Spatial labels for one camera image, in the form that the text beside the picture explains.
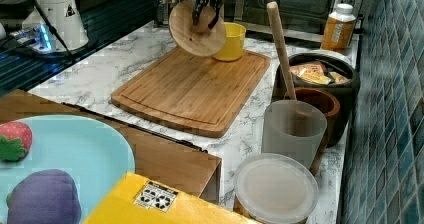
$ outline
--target marble countertop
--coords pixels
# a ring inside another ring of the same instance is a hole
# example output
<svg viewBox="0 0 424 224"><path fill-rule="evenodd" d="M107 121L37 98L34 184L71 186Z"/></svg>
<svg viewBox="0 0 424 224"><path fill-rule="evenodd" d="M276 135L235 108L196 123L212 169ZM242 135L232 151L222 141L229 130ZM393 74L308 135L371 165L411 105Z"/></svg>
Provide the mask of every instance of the marble countertop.
<svg viewBox="0 0 424 224"><path fill-rule="evenodd" d="M92 111L152 131L191 141L222 158L219 204L232 210L234 173L246 157L260 153L265 108L271 102L275 73L279 65L272 42L246 38L245 49L271 57L271 65L222 138L207 138L173 130L126 113L111 104L110 94L176 44L167 28L152 23L128 34L90 57L36 86L29 92L55 102L84 106ZM287 45L288 55L308 49ZM339 144L328 148L316 180L320 197L307 223L335 223L339 201L346 131Z"/></svg>

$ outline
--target wooden cutting board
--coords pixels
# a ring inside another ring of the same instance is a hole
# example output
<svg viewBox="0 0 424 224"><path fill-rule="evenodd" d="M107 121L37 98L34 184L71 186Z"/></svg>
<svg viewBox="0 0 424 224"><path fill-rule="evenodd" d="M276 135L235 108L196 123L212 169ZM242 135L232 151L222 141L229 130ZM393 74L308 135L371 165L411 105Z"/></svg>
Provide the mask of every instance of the wooden cutting board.
<svg viewBox="0 0 424 224"><path fill-rule="evenodd" d="M250 51L223 62L176 47L114 91L112 103L170 128L221 137L269 63L269 57Z"/></svg>

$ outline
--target yellow cup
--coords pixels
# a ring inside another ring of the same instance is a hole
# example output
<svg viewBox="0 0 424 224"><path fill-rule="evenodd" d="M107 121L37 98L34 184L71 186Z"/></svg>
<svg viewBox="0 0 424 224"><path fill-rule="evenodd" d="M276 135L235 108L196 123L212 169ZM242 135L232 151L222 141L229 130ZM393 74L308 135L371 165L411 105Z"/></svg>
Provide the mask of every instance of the yellow cup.
<svg viewBox="0 0 424 224"><path fill-rule="evenodd" d="M224 47L213 57L220 61L234 61L243 55L246 28L242 25L225 22L227 39Z"/></svg>

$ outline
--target round wooden board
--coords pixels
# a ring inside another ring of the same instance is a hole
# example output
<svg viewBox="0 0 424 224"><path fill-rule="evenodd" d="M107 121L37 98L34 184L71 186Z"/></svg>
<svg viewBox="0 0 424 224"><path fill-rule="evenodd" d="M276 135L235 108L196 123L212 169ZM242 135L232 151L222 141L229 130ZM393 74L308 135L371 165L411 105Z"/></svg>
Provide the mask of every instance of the round wooden board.
<svg viewBox="0 0 424 224"><path fill-rule="evenodd" d="M225 44L226 31L220 17L214 28L208 24L215 17L215 10L206 6L200 14L199 23L193 26L192 11L194 2L180 2L171 12L169 29L175 42L185 51L195 56L209 57L218 53Z"/></svg>

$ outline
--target orange bottle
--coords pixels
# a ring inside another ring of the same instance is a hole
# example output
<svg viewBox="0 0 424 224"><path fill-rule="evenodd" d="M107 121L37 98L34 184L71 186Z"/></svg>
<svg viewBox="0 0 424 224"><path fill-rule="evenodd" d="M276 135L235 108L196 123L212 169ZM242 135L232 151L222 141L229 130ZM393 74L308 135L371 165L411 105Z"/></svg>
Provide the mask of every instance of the orange bottle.
<svg viewBox="0 0 424 224"><path fill-rule="evenodd" d="M349 4L338 4L336 11L331 13L325 25L321 49L343 53L349 45L355 26L353 7Z"/></svg>

